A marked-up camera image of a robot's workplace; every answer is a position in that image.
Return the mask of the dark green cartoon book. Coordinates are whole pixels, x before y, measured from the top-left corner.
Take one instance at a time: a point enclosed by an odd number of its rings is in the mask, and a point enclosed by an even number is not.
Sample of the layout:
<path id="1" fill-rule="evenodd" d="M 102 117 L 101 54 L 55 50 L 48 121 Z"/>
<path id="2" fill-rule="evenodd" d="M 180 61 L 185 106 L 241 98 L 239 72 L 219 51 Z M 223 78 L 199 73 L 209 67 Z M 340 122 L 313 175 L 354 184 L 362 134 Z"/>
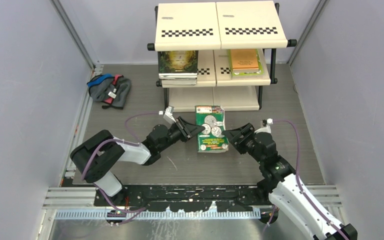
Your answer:
<path id="1" fill-rule="evenodd" d="M 225 110 L 219 105 L 196 105 L 196 124 L 204 127 L 197 135 L 198 153 L 225 153 L 229 142 L 223 132 L 225 127 Z"/>

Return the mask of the lime green cartoon book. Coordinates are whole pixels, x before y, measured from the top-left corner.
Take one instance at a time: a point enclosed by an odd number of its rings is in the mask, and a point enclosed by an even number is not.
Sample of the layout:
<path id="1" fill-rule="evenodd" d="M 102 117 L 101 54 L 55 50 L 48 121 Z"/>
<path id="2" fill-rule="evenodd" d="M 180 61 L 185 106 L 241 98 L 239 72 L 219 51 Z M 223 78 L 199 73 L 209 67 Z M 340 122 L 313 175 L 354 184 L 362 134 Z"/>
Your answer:
<path id="1" fill-rule="evenodd" d="M 229 50 L 227 51 L 227 56 L 228 56 L 228 63 L 229 63 L 229 68 L 230 68 L 230 75 L 231 75 L 232 78 L 252 78 L 252 77 L 259 77 L 259 76 L 263 75 L 264 69 L 263 69 L 263 65 L 262 65 L 261 60 L 260 60 L 259 51 L 257 49 L 256 50 L 258 52 L 258 60 L 259 60 L 260 73 L 249 73 L 249 74 L 245 73 L 245 74 L 238 74 L 238 75 L 235 75 L 235 74 L 232 73 L 231 65 L 230 65 Z"/>

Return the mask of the green Alice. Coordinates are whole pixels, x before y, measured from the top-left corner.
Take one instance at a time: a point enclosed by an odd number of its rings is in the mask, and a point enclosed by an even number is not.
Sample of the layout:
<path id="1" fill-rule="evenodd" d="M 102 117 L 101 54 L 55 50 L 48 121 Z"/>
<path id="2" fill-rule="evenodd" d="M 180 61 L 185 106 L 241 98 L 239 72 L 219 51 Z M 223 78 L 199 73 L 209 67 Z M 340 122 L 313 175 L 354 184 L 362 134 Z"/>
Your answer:
<path id="1" fill-rule="evenodd" d="M 159 51 L 158 73 L 160 75 L 197 75 L 197 50 Z"/>

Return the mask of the orange Huckleberry Finn book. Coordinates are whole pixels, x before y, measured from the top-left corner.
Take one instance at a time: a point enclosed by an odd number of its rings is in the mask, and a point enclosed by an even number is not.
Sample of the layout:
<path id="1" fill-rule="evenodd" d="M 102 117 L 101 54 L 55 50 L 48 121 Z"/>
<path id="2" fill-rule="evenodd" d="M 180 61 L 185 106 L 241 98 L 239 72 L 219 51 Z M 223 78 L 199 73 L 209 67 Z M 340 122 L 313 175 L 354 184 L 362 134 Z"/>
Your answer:
<path id="1" fill-rule="evenodd" d="M 259 74 L 259 55 L 256 49 L 230 49 L 228 51 L 231 73 Z"/>

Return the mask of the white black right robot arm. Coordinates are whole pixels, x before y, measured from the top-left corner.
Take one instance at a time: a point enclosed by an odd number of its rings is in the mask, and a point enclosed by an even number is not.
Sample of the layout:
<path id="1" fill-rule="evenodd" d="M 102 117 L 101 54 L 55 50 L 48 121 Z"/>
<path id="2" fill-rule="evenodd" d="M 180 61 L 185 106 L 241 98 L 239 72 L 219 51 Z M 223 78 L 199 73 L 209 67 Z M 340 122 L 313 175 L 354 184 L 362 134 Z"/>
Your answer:
<path id="1" fill-rule="evenodd" d="M 258 129 L 247 123 L 222 133 L 241 155 L 248 154 L 259 164 L 263 176 L 257 183 L 259 202 L 279 208 L 310 240 L 356 240 L 356 228 L 333 216 L 305 186 L 299 168 L 278 153 L 271 131 L 275 123 L 268 118 Z"/>

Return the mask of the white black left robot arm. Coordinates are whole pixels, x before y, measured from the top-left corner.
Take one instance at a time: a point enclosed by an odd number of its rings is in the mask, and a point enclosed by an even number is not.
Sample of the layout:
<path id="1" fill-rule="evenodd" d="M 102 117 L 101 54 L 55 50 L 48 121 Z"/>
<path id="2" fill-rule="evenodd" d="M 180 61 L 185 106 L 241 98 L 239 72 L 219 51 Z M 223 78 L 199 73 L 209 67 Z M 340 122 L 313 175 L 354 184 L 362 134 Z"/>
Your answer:
<path id="1" fill-rule="evenodd" d="M 120 139 L 104 129 L 77 146 L 69 155 L 81 172 L 81 179 L 97 186 L 113 206 L 126 200 L 124 185 L 111 172 L 117 162 L 149 166 L 161 158 L 161 153 L 178 141 L 188 142 L 205 130 L 202 125 L 174 119 L 171 126 L 155 125 L 145 140 L 135 143 Z"/>

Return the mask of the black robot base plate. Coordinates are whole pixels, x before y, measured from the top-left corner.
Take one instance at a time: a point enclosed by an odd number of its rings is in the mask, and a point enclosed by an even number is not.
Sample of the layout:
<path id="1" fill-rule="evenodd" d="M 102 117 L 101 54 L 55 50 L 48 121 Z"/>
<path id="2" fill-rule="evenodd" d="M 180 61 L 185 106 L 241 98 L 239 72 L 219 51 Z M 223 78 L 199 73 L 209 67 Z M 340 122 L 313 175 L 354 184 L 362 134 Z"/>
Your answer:
<path id="1" fill-rule="evenodd" d="M 207 212 L 215 206 L 219 213 L 248 212 L 254 208 L 274 209 L 268 194 L 256 185 L 125 185 L 111 197 L 118 207 L 150 212 Z"/>

